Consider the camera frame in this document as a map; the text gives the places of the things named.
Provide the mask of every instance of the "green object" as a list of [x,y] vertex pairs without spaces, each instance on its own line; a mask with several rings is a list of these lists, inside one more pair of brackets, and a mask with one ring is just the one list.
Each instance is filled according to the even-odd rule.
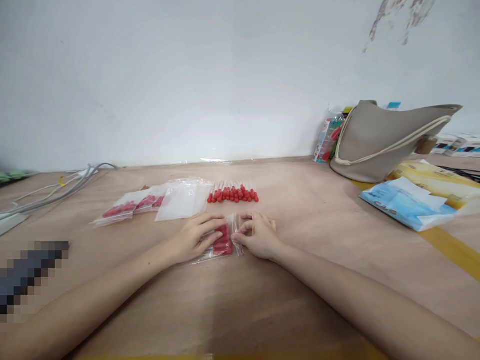
[[0,171],[0,183],[6,184],[12,181],[29,178],[36,174],[38,174],[38,172],[21,170],[14,170],[10,172]]
[[328,157],[329,160],[332,160],[335,157],[335,153],[337,152],[337,145],[339,143],[341,133],[342,133],[342,129],[340,129],[340,133],[338,134],[338,138],[336,139],[335,143],[333,144],[330,156]]

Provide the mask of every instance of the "beige handbag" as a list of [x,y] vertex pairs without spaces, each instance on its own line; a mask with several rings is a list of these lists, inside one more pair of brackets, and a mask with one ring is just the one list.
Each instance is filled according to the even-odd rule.
[[461,105],[387,111],[361,100],[343,123],[330,167],[362,183],[378,183],[412,154],[419,142],[437,135]]

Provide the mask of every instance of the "peeling paint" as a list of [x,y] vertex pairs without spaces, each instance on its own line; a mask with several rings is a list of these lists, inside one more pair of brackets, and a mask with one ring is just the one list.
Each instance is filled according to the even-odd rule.
[[383,0],[378,14],[370,30],[369,39],[363,49],[363,54],[375,41],[380,29],[393,30],[396,23],[406,21],[399,42],[405,46],[409,42],[410,31],[418,27],[429,15],[436,0]]
[[403,46],[409,43],[410,30],[416,28],[423,23],[434,6],[436,0],[413,0],[410,6],[410,17],[405,27],[405,35],[403,37]]
[[378,15],[376,16],[375,22],[373,23],[371,30],[370,30],[370,41],[373,42],[375,40],[375,35],[377,34],[377,28],[379,27],[380,20],[385,16],[385,11],[387,10],[387,5],[389,0],[383,0],[380,5],[380,9],[378,10]]

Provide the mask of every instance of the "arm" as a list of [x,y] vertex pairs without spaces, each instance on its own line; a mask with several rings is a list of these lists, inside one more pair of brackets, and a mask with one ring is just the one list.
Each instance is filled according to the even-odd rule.
[[381,283],[279,240],[259,213],[233,239],[287,269],[394,359],[480,359],[480,343]]
[[201,255],[222,233],[200,238],[226,223],[221,214],[192,218],[167,243],[60,296],[7,338],[0,359],[61,359],[155,275]]

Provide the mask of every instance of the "wall stain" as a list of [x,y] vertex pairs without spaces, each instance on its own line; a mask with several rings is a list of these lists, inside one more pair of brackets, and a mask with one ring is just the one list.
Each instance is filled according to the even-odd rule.
[[435,1],[436,0],[383,0],[362,53],[365,54],[367,52],[369,45],[375,41],[376,35],[381,27],[387,27],[390,30],[395,27],[396,18],[405,14],[405,12],[401,13],[401,10],[411,2],[410,7],[408,7],[409,14],[404,27],[404,34],[400,39],[403,46],[408,44],[411,29],[419,26],[425,18],[427,18]]
[[416,28],[418,25],[424,22],[427,16],[432,10],[436,0],[413,0],[410,6],[410,16],[408,23],[405,27],[405,35],[403,37],[403,46],[409,43],[410,30]]

